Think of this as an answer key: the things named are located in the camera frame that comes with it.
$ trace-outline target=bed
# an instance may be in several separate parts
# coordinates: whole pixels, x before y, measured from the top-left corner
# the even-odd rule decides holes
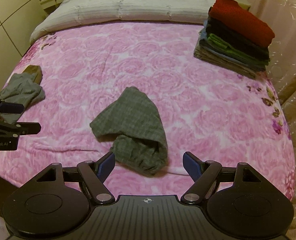
[[[159,110],[169,163],[154,177],[116,163],[105,182],[115,197],[181,196],[193,184],[182,166],[190,151],[223,166],[247,162],[292,199],[292,142],[266,74],[250,80],[193,57],[214,1],[65,0],[35,29],[13,71],[40,65],[46,99],[20,119],[39,122],[41,132],[0,152],[0,176],[20,187],[50,163],[99,159],[112,142],[98,142],[89,123],[136,86]]]

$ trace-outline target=bed sheet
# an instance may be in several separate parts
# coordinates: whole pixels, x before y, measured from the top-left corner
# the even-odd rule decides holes
[[[67,167],[99,159],[112,142],[98,142],[89,123],[126,87],[136,86],[159,110],[169,164],[150,178],[117,163],[105,182],[113,195],[180,197],[193,184],[182,166],[190,151],[223,166],[248,162],[291,199],[294,152],[271,82],[264,73],[250,80],[194,58],[200,29],[111,22],[37,40],[14,73],[29,64],[42,68],[46,99],[20,119],[39,122],[42,130],[22,136],[17,151],[0,152],[0,176],[21,186],[52,162]]]

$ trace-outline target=white wall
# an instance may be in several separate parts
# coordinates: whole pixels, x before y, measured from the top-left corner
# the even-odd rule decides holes
[[[39,0],[0,0],[0,90],[29,49],[29,37],[45,19]]]

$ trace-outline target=white comforter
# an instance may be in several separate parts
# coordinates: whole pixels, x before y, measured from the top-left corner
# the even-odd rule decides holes
[[[215,0],[64,0],[36,27],[30,42],[49,32],[112,20],[202,24]]]

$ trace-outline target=blue gripper pad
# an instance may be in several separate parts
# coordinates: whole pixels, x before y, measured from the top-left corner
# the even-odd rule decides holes
[[[194,182],[196,182],[197,179],[201,177],[202,173],[201,173],[200,165],[193,158],[191,158],[187,153],[184,153],[182,157],[182,164]]]
[[[0,103],[0,112],[4,114],[21,114],[25,110],[24,105],[16,103]]]
[[[109,174],[112,172],[115,167],[115,161],[115,155],[111,153],[109,157],[99,164],[97,177],[101,183],[104,183]]]

